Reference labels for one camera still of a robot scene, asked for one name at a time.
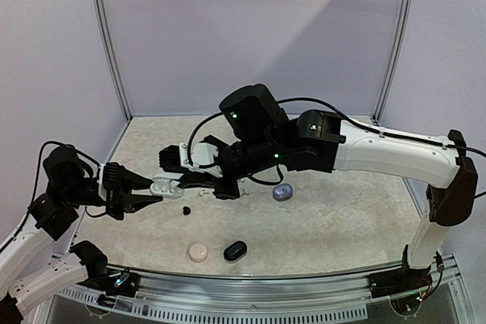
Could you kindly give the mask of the white charging case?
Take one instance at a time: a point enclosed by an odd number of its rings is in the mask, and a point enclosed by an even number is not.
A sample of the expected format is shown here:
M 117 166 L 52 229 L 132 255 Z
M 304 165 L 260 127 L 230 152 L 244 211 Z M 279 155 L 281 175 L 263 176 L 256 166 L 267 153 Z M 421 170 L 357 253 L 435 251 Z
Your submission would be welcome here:
M 161 171 L 152 177 L 150 193 L 163 199 L 179 199 L 185 195 L 185 190 L 179 187 L 182 174 Z

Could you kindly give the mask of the purple charging case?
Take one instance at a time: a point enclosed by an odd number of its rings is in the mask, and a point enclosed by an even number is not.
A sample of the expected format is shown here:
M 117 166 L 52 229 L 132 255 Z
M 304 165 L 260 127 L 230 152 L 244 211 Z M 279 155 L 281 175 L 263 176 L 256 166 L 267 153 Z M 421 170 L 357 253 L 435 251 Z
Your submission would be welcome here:
M 275 201 L 287 201 L 293 197 L 293 188 L 290 184 L 279 184 L 272 190 Z

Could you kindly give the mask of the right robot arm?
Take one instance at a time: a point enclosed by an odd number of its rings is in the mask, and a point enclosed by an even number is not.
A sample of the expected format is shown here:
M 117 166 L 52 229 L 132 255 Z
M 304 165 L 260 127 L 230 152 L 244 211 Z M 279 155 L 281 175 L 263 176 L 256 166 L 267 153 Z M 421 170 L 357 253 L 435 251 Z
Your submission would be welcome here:
M 236 142 L 215 137 L 180 149 L 182 188 L 208 187 L 220 199 L 239 195 L 237 182 L 275 166 L 289 171 L 370 171 L 423 181 L 430 203 L 393 284 L 409 290 L 432 263 L 449 229 L 472 213 L 478 174 L 459 131 L 430 137 L 362 124 L 327 102 L 287 116 L 263 84 L 242 87 L 219 105 Z

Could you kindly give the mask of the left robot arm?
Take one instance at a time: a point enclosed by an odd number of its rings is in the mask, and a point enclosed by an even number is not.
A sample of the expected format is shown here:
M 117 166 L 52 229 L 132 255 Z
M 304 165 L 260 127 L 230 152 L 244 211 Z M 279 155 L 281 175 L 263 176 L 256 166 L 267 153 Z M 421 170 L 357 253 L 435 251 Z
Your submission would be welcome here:
M 53 146 L 36 167 L 46 173 L 45 193 L 32 196 L 26 215 L 1 246 L 2 322 L 21 322 L 44 300 L 77 283 L 117 294 L 127 284 L 129 271 L 108 268 L 106 255 L 89 241 L 73 245 L 57 261 L 26 277 L 20 274 L 38 253 L 68 232 L 80 206 L 102 207 L 105 215 L 122 220 L 125 214 L 161 200 L 141 195 L 150 180 L 124 166 L 101 165 L 69 144 L 54 142 Z

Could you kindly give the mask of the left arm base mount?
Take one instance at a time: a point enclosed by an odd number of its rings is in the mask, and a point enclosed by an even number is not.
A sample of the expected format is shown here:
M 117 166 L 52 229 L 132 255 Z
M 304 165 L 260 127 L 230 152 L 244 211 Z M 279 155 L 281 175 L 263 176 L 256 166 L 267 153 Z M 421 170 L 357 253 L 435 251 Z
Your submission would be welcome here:
M 79 285 L 103 292 L 106 296 L 135 297 L 141 276 L 129 268 L 111 269 L 106 262 L 87 267 L 88 278 Z

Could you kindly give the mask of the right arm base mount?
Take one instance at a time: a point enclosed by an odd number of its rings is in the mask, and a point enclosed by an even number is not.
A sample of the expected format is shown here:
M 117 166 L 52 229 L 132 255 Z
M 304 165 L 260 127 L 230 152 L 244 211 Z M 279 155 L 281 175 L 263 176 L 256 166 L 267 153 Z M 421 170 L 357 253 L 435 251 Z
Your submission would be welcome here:
M 397 269 L 373 273 L 367 276 L 373 298 L 393 296 L 426 288 L 426 294 L 431 294 L 440 286 L 443 273 L 440 273 L 436 283 L 432 279 L 431 268 L 411 269 L 403 264 Z

